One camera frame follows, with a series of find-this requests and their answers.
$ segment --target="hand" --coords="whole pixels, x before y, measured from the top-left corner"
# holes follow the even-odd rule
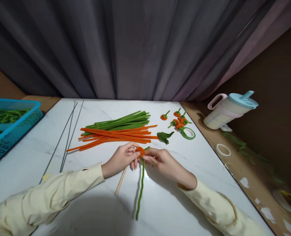
[[[130,142],[117,148],[108,162],[101,166],[104,179],[119,173],[131,162],[137,162],[140,152],[136,152],[134,147],[137,148],[139,145],[134,142]]]
[[[149,148],[143,159],[155,166],[167,178],[178,182],[188,189],[197,187],[196,177],[187,171],[166,149]]]

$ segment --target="pink curtain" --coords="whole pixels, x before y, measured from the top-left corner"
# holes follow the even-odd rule
[[[212,93],[258,56],[290,27],[291,0],[276,0]],[[200,97],[199,100],[209,97],[212,93],[205,97]]]

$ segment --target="ring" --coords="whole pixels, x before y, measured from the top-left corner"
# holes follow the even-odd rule
[[[189,133],[192,135],[191,137],[189,137],[186,133],[185,133],[185,129],[187,129],[189,131]],[[187,127],[184,127],[181,129],[180,131],[181,135],[185,138],[185,139],[188,139],[188,140],[193,140],[195,138],[195,133],[192,129],[190,128],[187,128]]]
[[[228,154],[222,153],[222,152],[219,150],[218,147],[222,147],[222,148],[224,148],[224,149],[228,152]],[[226,146],[223,145],[223,144],[218,144],[218,145],[216,145],[216,146],[215,146],[215,150],[217,151],[218,154],[220,154],[220,155],[222,155],[222,156],[230,156],[230,155],[231,155],[231,152],[230,152],[230,150],[228,149],[228,147],[226,147]]]

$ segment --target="water bottle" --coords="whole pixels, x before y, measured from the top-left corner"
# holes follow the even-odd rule
[[[248,91],[245,95],[238,93],[231,93],[229,96],[224,93],[216,95],[208,104],[208,108],[213,111],[203,120],[203,123],[211,129],[218,129],[233,119],[242,117],[259,105],[249,98],[253,93],[253,91]],[[219,97],[222,99],[212,107]]]

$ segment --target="black wire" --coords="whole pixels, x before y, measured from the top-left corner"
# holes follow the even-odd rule
[[[81,113],[81,110],[82,110],[83,102],[84,101],[82,101],[82,105],[81,105],[81,108],[80,108],[80,112],[79,112],[79,115],[78,115],[78,118],[77,118],[77,121],[76,121],[76,125],[74,126],[74,129],[73,129],[73,133],[72,133],[72,136],[71,136],[71,139],[70,139],[70,143],[69,143],[68,149],[70,147],[70,144],[71,144],[71,141],[72,141],[72,137],[73,137],[73,134],[74,134],[74,130],[76,129],[76,126],[77,126],[77,123],[78,123],[78,120],[79,120],[79,117],[80,117],[80,113]]]
[[[66,129],[67,124],[68,124],[68,122],[69,122],[69,119],[70,119],[71,115],[73,114],[73,111],[74,111],[74,109],[76,108],[77,104],[76,104],[75,107],[73,108],[73,110],[72,110],[72,112],[71,112],[71,114],[70,114],[70,116],[69,116],[69,118],[68,118],[68,120],[67,120],[67,123],[66,123],[66,125],[64,126],[64,130]],[[63,130],[63,132],[62,132],[62,134],[61,134],[61,136],[60,136],[60,139],[59,139],[59,141],[58,141],[58,143],[57,143],[57,146],[56,146],[56,148],[55,148],[55,150],[54,150],[54,152],[53,152],[53,154],[52,154],[52,156],[51,156],[51,158],[50,158],[50,160],[49,160],[49,162],[48,162],[48,165],[47,165],[47,167],[46,167],[46,169],[45,169],[45,171],[44,171],[44,174],[43,174],[42,177],[41,177],[41,181],[39,182],[39,184],[42,182],[42,180],[43,180],[43,176],[45,175],[45,173],[46,173],[46,171],[47,171],[47,169],[48,169],[48,167],[49,167],[49,164],[50,164],[51,160],[53,159],[53,156],[54,156],[55,151],[56,151],[56,149],[57,149],[57,147],[58,147],[58,145],[59,145],[59,142],[60,142],[60,140],[61,140],[61,137],[62,137],[63,134],[64,134],[64,130]]]
[[[61,173],[61,169],[63,167],[63,162],[64,162],[64,156],[66,155],[66,151],[67,151],[67,146],[68,146],[68,141],[69,141],[69,136],[70,136],[70,130],[71,130],[71,125],[72,125],[73,113],[72,113],[72,116],[71,116],[71,121],[70,121],[70,126],[69,126],[69,132],[68,132],[68,138],[67,138],[66,148],[64,149],[63,159],[61,161],[59,173]]]

